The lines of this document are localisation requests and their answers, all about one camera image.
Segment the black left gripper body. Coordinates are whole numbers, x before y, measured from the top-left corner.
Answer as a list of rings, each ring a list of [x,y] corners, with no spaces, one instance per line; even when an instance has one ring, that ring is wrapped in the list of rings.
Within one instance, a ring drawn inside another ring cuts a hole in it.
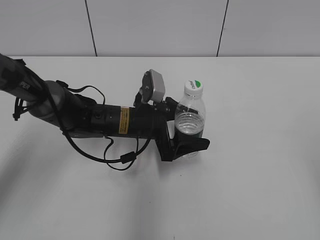
[[[159,103],[143,103],[141,96],[136,96],[130,109],[129,133],[134,138],[146,139],[145,144],[137,150],[140,155],[155,140],[160,159],[172,162],[175,159],[175,144],[170,138],[167,122],[174,120],[178,102],[166,97]]]

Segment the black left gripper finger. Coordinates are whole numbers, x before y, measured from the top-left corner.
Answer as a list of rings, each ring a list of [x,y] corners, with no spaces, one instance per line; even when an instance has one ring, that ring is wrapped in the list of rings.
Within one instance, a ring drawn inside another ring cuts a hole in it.
[[[182,138],[173,140],[173,155],[172,160],[176,160],[181,157],[190,157],[194,153],[205,151],[210,145],[210,140],[206,138]]]
[[[196,109],[180,104],[177,101],[175,101],[173,98],[168,96],[165,98],[165,104],[166,104],[166,107],[165,107],[166,112],[170,116],[174,116],[176,114],[176,110],[183,113],[194,113],[194,114],[198,113]]]

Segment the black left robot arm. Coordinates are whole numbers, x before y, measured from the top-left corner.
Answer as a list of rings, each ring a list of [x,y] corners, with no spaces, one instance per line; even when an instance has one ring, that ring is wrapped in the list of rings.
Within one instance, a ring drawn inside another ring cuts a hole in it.
[[[150,69],[132,107],[97,103],[63,81],[43,80],[22,59],[0,57],[0,89],[15,96],[13,118],[24,113],[60,128],[79,151],[75,139],[133,138],[154,140],[162,161],[205,151],[210,141],[198,134],[176,133],[170,137],[167,123],[174,120],[178,103],[165,97],[164,80]]]

